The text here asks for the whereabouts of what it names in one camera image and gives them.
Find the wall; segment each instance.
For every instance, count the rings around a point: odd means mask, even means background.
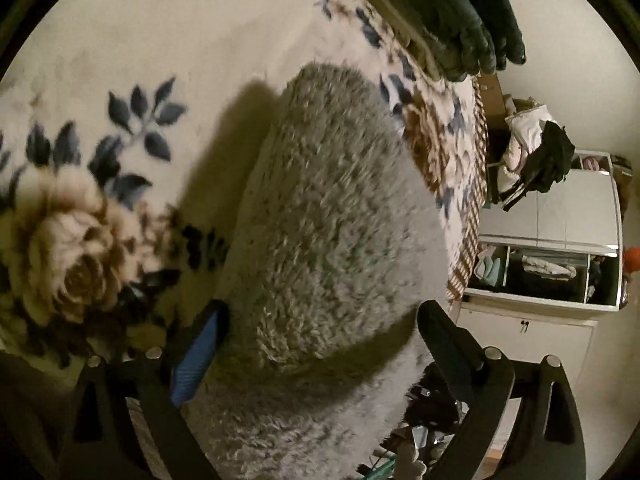
[[[640,73],[606,22],[586,0],[512,4],[527,63],[499,74],[502,90],[547,104],[576,146],[625,155],[640,174]],[[637,200],[624,239],[640,245]],[[590,479],[610,465],[640,416],[640,278],[631,296],[625,310],[598,318],[576,389]]]

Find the cabinet door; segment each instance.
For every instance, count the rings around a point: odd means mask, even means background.
[[[528,327],[522,322],[529,322]],[[466,328],[483,348],[495,346],[512,360],[539,363],[556,355],[571,386],[577,384],[587,354],[592,326],[564,325],[523,317],[502,316],[462,308],[458,326]]]
[[[617,249],[618,220],[611,177],[595,171],[570,171],[562,185],[567,243]]]
[[[480,212],[480,235],[524,238],[535,240],[538,237],[536,193],[529,193],[509,212],[500,206]]]

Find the green item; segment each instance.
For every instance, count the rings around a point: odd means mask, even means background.
[[[389,461],[378,468],[369,471],[363,480],[386,480],[394,472],[394,465],[396,464],[397,456],[389,459]]]
[[[492,262],[491,270],[484,277],[484,282],[487,285],[495,286],[498,283],[500,277],[500,270],[502,269],[502,261],[500,258],[496,258]]]
[[[482,278],[486,280],[491,274],[491,270],[494,268],[494,261],[491,259],[491,256],[484,257],[484,272],[482,273]]]

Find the clothing pile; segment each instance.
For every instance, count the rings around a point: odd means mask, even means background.
[[[369,0],[407,39],[416,59],[433,52],[450,81],[526,62],[509,0]]]
[[[505,292],[558,301],[583,301],[584,274],[575,257],[558,257],[544,251],[517,250],[511,253]]]
[[[474,268],[476,278],[483,285],[494,287],[502,270],[502,260],[494,256],[495,246],[488,245],[478,253],[478,263]]]
[[[571,169],[575,146],[546,105],[505,118],[511,139],[497,171],[497,188],[505,211],[529,191],[546,193]]]

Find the bed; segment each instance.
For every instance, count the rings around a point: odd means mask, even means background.
[[[56,153],[103,170],[118,142],[103,186],[127,205],[180,212],[179,279],[158,309],[188,324],[215,290],[276,96],[312,60],[345,64],[379,87],[436,195],[458,300],[486,194],[479,88],[429,76],[428,53],[420,66],[402,45],[366,0],[60,0],[0,82],[2,192]],[[12,298],[5,286],[1,303]],[[69,387],[81,367],[25,358]]]

